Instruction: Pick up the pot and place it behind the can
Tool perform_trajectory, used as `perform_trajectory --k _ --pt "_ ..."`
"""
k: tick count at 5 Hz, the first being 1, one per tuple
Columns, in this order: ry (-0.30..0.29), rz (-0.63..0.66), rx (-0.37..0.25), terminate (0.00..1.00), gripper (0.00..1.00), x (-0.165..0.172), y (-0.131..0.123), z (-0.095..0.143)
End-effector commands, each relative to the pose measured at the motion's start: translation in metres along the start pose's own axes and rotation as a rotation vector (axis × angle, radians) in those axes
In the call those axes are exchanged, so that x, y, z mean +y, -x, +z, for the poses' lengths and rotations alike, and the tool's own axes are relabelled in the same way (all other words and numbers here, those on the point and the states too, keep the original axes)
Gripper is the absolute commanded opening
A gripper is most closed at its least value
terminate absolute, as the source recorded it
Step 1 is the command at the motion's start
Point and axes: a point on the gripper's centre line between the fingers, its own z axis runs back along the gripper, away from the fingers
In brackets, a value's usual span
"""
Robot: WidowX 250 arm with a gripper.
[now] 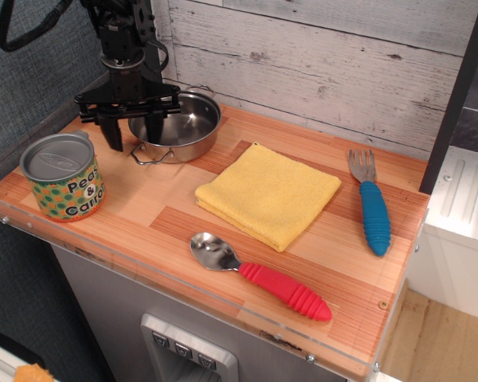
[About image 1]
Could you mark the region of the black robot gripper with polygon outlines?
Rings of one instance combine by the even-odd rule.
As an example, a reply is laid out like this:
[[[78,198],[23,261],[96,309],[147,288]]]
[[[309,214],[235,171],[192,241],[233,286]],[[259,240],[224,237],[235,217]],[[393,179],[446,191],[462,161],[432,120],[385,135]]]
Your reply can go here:
[[[84,123],[100,124],[109,147],[122,152],[123,143],[118,119],[145,117],[148,142],[158,142],[163,134],[164,119],[181,111],[180,88],[149,80],[142,74],[145,56],[131,60],[100,57],[108,70],[104,84],[75,96]]]

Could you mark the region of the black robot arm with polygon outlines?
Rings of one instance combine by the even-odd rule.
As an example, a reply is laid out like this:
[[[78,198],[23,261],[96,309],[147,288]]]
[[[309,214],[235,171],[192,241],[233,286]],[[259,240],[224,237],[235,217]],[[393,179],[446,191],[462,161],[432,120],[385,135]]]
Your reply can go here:
[[[121,119],[145,118],[147,130],[158,134],[169,114],[179,113],[180,87],[163,83],[161,72],[169,57],[146,62],[146,47],[167,51],[157,41],[155,16],[149,1],[83,1],[100,39],[100,59],[108,70],[107,81],[80,93],[75,103],[83,123],[100,126],[108,145],[123,149]]]

